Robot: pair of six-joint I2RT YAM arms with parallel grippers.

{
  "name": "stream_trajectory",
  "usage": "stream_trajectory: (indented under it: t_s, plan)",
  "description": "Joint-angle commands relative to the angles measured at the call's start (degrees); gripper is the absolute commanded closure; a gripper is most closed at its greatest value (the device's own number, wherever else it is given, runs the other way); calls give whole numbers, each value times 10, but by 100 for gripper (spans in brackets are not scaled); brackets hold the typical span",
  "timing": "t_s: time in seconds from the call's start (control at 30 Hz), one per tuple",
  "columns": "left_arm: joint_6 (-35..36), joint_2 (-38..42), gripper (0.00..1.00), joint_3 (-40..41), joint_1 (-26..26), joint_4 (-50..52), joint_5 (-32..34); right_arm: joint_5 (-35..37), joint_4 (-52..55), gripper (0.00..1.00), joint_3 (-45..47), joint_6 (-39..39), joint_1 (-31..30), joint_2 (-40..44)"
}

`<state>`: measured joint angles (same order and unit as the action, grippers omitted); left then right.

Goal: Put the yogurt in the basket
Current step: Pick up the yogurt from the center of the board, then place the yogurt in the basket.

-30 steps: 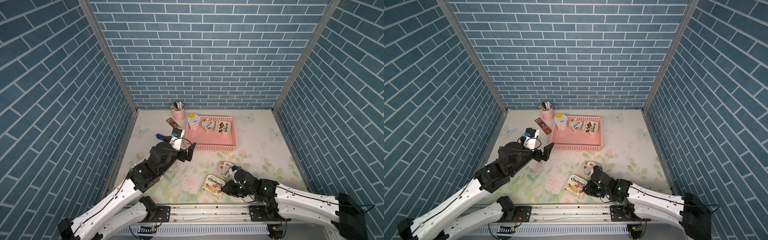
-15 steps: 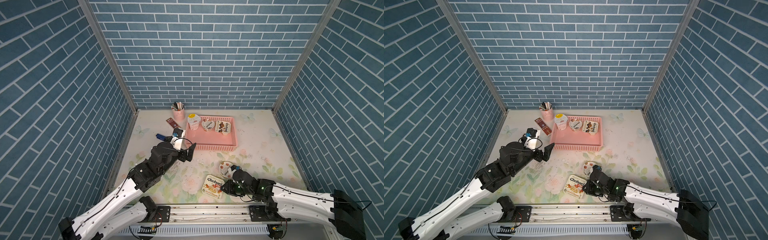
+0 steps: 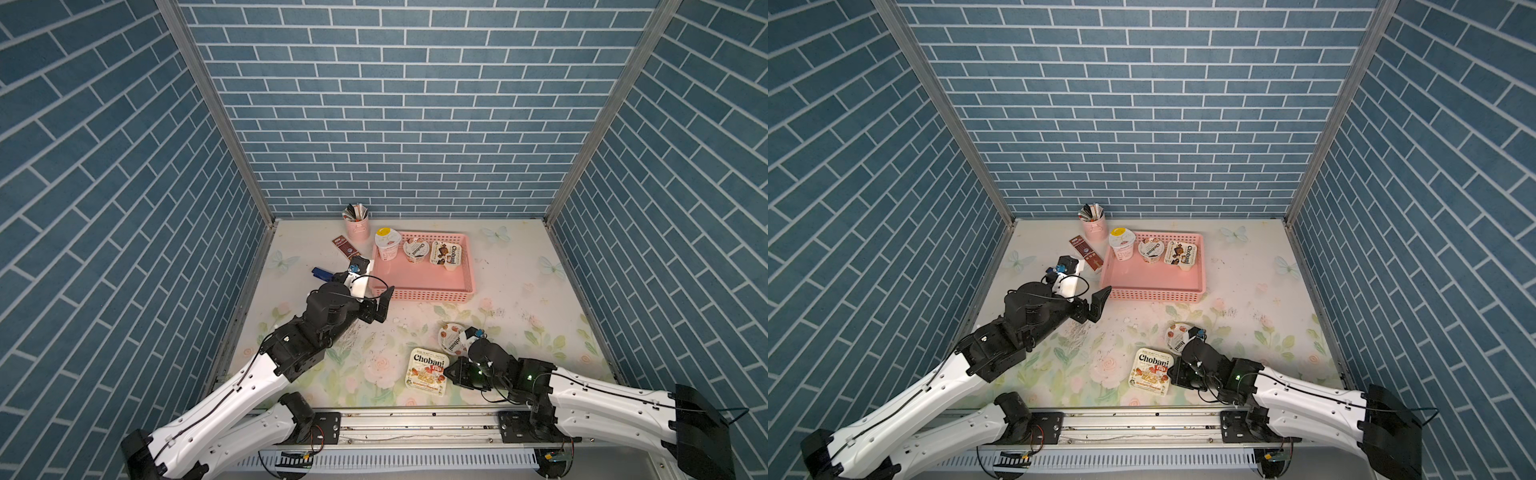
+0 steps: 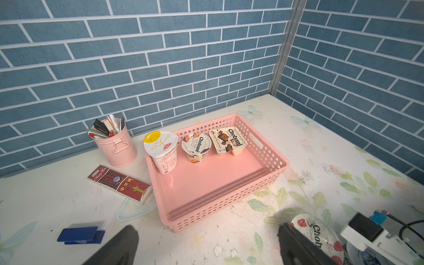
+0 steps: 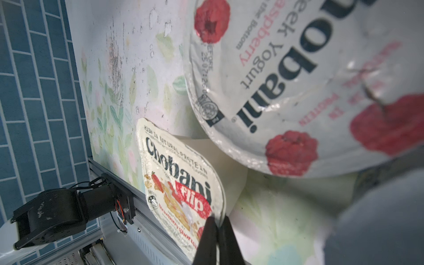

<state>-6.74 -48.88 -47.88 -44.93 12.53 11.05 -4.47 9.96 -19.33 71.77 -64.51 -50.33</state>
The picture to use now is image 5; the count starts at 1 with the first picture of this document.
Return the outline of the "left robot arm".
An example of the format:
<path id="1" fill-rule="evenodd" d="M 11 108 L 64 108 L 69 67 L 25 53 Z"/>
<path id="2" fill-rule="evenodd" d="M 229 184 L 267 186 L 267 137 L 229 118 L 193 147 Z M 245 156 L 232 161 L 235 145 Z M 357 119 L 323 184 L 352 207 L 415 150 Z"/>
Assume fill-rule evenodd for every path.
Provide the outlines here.
<path id="1" fill-rule="evenodd" d="M 50 189 L 13 212 L 17 225 L 14 248 L 45 245 L 83 232 L 87 223 L 117 212 L 124 224 L 133 224 L 134 195 L 111 176 L 103 174 L 70 188 Z"/>

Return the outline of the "square Chobani flip strawberry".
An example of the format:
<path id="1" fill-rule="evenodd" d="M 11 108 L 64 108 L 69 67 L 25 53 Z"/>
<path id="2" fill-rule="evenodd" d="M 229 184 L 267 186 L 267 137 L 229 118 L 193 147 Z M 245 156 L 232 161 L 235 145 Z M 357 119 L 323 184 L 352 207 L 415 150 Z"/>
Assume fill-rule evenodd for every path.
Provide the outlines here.
<path id="1" fill-rule="evenodd" d="M 178 138 L 140 118 L 136 125 L 145 195 L 151 213 L 192 261 L 207 218 L 226 209 L 222 182 L 206 157 L 209 139 Z"/>

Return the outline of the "round Chobani yogurt strawberry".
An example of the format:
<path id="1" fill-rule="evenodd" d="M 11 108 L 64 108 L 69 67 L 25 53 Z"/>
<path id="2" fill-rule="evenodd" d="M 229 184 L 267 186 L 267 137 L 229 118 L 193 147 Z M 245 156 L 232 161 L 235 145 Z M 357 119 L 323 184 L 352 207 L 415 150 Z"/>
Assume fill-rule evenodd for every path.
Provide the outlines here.
<path id="1" fill-rule="evenodd" d="M 200 125 L 280 177 L 359 171 L 424 144 L 423 1 L 188 1 Z"/>

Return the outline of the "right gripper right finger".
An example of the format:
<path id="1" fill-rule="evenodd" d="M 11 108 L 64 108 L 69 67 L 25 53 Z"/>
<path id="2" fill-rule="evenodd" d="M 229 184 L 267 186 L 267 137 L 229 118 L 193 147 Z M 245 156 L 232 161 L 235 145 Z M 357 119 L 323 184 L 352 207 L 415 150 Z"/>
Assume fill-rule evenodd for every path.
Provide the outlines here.
<path id="1" fill-rule="evenodd" d="M 218 228 L 218 246 L 220 265 L 245 265 L 228 216 Z"/>

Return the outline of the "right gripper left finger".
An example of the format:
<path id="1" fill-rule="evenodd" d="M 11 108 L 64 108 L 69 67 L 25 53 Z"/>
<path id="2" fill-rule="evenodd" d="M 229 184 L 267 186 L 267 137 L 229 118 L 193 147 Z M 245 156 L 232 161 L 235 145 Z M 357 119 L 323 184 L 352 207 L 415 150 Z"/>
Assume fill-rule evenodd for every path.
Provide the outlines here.
<path id="1" fill-rule="evenodd" d="M 215 217 L 207 218 L 192 265 L 216 265 L 218 230 Z"/>

